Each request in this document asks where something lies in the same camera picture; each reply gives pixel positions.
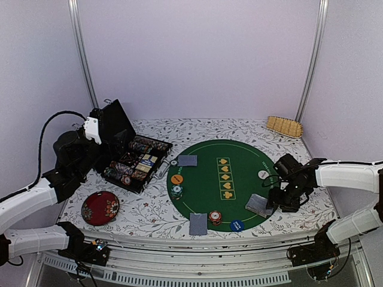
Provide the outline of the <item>white dealer button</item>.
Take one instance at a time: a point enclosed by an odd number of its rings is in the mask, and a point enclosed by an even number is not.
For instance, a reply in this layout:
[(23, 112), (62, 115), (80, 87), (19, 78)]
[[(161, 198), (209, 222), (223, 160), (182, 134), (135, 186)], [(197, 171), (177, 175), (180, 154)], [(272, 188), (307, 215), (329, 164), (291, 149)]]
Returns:
[(258, 177), (262, 180), (265, 180), (269, 176), (269, 173), (266, 170), (260, 170), (258, 172)]

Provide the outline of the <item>grey playing card deck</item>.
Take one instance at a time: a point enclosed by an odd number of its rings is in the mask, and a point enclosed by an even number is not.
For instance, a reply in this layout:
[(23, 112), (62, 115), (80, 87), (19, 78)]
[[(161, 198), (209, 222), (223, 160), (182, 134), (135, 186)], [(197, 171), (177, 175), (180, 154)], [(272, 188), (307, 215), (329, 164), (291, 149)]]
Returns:
[(245, 209), (249, 210), (264, 218), (271, 216), (274, 213), (272, 207), (267, 207), (268, 200), (258, 194), (252, 194), (245, 205)]

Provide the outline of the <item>red five chip stack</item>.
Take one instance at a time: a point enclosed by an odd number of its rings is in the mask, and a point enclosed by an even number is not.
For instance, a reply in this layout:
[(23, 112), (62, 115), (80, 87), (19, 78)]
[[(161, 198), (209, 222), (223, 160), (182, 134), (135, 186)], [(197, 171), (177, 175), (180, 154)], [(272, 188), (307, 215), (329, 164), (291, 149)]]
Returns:
[(120, 178), (120, 181), (123, 185), (129, 186), (132, 182), (131, 178), (129, 175), (122, 175)]

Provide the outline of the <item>blue small blind button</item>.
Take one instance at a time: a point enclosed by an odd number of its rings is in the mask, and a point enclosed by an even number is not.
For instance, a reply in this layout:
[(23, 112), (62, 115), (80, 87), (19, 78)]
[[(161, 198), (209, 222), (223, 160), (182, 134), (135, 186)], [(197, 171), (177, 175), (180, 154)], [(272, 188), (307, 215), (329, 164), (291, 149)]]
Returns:
[(239, 219), (235, 219), (230, 223), (230, 229), (234, 232), (241, 232), (245, 230), (245, 224)]

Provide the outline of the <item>orange big blind button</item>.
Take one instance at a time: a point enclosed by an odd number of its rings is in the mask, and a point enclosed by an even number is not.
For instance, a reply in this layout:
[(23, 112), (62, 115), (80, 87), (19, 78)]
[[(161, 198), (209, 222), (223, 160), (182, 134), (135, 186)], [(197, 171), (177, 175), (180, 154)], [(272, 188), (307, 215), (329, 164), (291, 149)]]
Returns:
[(171, 182), (174, 185), (180, 185), (183, 183), (183, 181), (184, 181), (184, 178), (182, 175), (176, 174), (171, 176)]

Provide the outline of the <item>green chip stack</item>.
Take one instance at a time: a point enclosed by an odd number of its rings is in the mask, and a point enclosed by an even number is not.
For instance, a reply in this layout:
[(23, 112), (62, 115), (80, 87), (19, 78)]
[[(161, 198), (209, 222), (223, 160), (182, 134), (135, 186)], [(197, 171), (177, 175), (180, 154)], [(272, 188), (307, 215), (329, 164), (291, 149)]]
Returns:
[(170, 191), (171, 199), (179, 200), (183, 196), (183, 187), (180, 185), (174, 185)]

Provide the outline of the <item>dealt cards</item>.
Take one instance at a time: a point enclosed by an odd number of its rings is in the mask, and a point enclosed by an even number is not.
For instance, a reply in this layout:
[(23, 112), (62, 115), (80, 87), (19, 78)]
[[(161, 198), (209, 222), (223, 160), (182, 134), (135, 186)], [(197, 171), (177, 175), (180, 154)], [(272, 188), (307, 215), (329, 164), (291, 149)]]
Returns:
[(180, 167), (197, 166), (197, 155), (179, 155), (178, 166)]

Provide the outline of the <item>dealt cards front edge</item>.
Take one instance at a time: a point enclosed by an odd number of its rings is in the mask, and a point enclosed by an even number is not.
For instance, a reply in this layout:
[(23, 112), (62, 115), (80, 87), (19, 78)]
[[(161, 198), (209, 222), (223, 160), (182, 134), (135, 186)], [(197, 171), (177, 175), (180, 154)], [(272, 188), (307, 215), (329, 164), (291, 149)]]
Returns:
[(207, 235), (208, 224), (206, 213), (190, 213), (189, 235), (204, 236)]

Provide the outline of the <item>woven bamboo tray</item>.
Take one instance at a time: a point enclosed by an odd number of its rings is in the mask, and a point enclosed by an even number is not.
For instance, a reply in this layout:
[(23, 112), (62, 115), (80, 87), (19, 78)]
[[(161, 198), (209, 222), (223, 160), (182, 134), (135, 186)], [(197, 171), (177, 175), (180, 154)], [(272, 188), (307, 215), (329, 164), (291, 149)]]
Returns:
[(288, 118), (268, 116), (266, 128), (291, 138), (301, 138), (303, 136), (302, 124)]

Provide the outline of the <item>black poker chip case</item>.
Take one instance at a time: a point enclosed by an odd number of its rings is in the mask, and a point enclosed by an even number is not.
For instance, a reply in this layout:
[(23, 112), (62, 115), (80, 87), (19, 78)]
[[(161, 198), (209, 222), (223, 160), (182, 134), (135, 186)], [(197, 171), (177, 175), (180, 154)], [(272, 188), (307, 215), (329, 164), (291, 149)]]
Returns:
[[(137, 134), (118, 100), (102, 109), (93, 109), (89, 116), (98, 119), (102, 141), (102, 155), (95, 164), (97, 173), (120, 188), (136, 194), (143, 192), (173, 145)], [(148, 173), (134, 169), (144, 154), (157, 157)], [(129, 186), (121, 183), (122, 175), (130, 176), (132, 182)]]

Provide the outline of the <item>red floral plate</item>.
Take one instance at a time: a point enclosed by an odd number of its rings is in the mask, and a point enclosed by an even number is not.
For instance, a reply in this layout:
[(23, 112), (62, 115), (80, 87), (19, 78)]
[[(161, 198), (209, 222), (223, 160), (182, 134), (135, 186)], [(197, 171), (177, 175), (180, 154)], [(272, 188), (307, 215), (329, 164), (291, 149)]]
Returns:
[(87, 224), (101, 226), (112, 221), (119, 208), (120, 202), (114, 193), (98, 191), (85, 199), (81, 207), (81, 216)]

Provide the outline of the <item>green round poker mat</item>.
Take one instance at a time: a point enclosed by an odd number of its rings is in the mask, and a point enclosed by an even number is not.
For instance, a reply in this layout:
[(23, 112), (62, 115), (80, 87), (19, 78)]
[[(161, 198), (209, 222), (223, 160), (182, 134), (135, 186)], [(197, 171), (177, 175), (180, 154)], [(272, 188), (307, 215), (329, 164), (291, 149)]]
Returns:
[[(230, 232), (230, 223), (239, 219), (245, 229), (256, 227), (266, 218), (245, 209), (250, 196), (258, 194), (268, 197), (270, 188), (279, 186), (273, 161), (259, 149), (238, 141), (220, 139), (194, 144), (181, 155), (197, 155), (197, 166), (171, 166), (166, 183), (170, 195), (172, 175), (182, 175), (184, 181), (183, 196), (173, 200), (173, 205), (189, 218), (190, 213), (209, 213), (217, 210), (222, 215), (222, 223), (213, 226), (212, 231)], [(260, 170), (266, 170), (269, 176), (262, 180)]]

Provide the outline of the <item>yellow playing card box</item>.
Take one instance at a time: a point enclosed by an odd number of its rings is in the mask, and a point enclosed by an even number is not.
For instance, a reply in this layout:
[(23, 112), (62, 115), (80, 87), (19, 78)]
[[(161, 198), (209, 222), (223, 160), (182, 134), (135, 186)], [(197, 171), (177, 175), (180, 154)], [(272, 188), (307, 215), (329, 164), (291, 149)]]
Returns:
[(144, 154), (139, 158), (138, 163), (135, 165), (134, 169), (140, 172), (148, 173), (157, 161), (157, 157), (150, 154)]

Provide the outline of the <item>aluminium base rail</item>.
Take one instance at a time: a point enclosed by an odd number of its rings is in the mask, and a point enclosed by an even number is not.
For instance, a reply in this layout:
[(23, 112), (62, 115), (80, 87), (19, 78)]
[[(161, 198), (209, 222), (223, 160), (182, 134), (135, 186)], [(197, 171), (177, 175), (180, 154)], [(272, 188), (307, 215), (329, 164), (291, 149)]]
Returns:
[(155, 239), (106, 235), (106, 266), (77, 271), (57, 252), (35, 257), (27, 286), (373, 286), (358, 238), (344, 241), (335, 269), (320, 280), (329, 261), (295, 266), (292, 247), (314, 241), (313, 232), (237, 239)]

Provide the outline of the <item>right metal frame post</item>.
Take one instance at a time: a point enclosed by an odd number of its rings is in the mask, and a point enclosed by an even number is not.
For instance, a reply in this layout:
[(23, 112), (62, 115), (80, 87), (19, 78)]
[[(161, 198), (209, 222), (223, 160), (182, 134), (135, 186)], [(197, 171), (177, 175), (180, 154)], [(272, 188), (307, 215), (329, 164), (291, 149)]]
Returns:
[(318, 9), (318, 17), (317, 24), (315, 28), (314, 41), (312, 46), (311, 57), (309, 61), (308, 71), (306, 74), (305, 83), (303, 86), (302, 95), (300, 98), (298, 110), (295, 116), (295, 120), (301, 122), (303, 119), (303, 115), (308, 103), (309, 94), (311, 91), (312, 83), (314, 80), (315, 69), (317, 66), (318, 58), (320, 55), (320, 48), (323, 41), (325, 26), (326, 26), (326, 18), (329, 7), (329, 0), (320, 0), (319, 9)]

